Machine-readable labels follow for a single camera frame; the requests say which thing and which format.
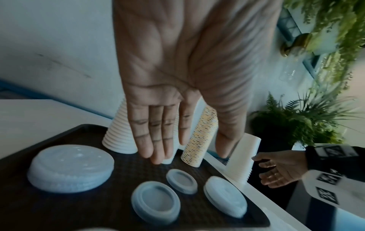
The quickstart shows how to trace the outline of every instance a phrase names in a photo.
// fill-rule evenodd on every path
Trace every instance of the person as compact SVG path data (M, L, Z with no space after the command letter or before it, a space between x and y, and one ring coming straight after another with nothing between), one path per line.
M227 157L244 133L282 0L114 0L113 26L128 121L139 154L160 164L190 138L203 97L217 111L216 151Z
M319 155L323 150L330 155ZM309 170L345 175L347 178L365 182L365 148L343 145L330 145L327 148L309 146L305 151L277 151L258 153L252 157L262 168L271 168L259 174L261 184L270 188L278 188L300 180Z

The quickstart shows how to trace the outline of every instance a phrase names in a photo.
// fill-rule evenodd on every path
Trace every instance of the finger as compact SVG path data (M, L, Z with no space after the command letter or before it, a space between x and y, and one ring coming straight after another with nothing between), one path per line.
M148 130L148 107L127 102L127 111L138 152L143 158L150 158L153 144Z
M218 115L218 132L216 137L216 151L221 158L226 158L241 139L246 124L246 116L240 119L227 119L223 113Z
M195 106L197 101L188 104L181 102L179 106L179 142L186 145L190 139L191 122L193 120Z
M263 163L259 163L260 167L268 168L268 167L274 167L276 164L273 161L266 161Z
M252 157L253 161L260 161L260 160L263 160L263 159L273 160L274 155L273 155L272 152L260 152L256 156Z
M178 105L165 106L162 115L162 142L165 159L172 157L174 150L174 124Z
M269 184L268 186L269 186L269 188L278 188L278 187L285 186L289 183L291 183L291 181L288 181L287 179L282 178L274 183Z
M277 172L269 178L262 179L261 184L268 185L268 184L274 183L278 180L281 180L282 178L284 178L284 177L279 172Z
M272 169L272 170L270 170L270 171L268 171L268 172L260 173L260 174L259 174L259 177L260 177L261 179L266 179L266 178L269 178L269 177L274 176L274 175L275 175L275 173L278 173L277 168L274 168L274 169Z
M161 132L162 114L163 106L149 106L148 129L153 143L153 154L151 156L153 164L161 164L165 159Z

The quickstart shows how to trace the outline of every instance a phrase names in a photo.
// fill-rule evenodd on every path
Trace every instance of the tray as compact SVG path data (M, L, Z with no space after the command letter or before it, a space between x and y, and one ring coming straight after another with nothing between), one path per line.
M180 159L172 164L153 165L138 154L124 155L106 149L102 139L106 127L84 124L28 147L0 160L0 224L2 230L71 231L91 227L116 230L198 230L232 227L268 227L266 215L247 197L248 211L242 219L218 211L206 199L203 186L212 175L224 178L203 160L199 168ZM98 188L75 194L47 193L33 187L26 178L31 160L39 151L55 145L88 145L107 151L115 160L111 177ZM180 169L198 183L195 195L176 192L181 201L179 218L168 226L144 222L132 209L133 190L145 181L168 185L166 173Z

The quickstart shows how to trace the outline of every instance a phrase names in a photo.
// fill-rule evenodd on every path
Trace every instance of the stack of cups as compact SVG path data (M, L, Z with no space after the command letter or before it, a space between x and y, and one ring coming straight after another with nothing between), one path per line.
M206 106L181 159L188 165L199 167L218 128L217 112Z
M176 115L176 119L175 119L175 123L174 123L174 138L173 138L173 142L174 142L174 150L173 150L172 157L169 158L169 159L163 160L162 164L171 164L172 161L174 160L174 157L176 155L176 152L179 149L179 146L180 146L180 142L179 142L179 114Z
M107 149L118 153L134 154L137 152L137 146L128 122L126 100L119 107L102 144Z
M251 158L256 155L260 142L261 139L254 135L243 134L229 158L224 173L232 180L246 183L254 164Z

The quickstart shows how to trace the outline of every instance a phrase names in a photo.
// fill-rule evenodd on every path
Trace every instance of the white table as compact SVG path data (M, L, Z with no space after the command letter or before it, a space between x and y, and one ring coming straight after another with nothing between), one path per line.
M0 159L80 124L97 124L108 127L110 123L110 119L53 100L0 100ZM222 163L211 155L206 155L205 159L222 173L225 167ZM269 228L243 230L309 230L250 184L243 185L229 180L259 206L271 222Z

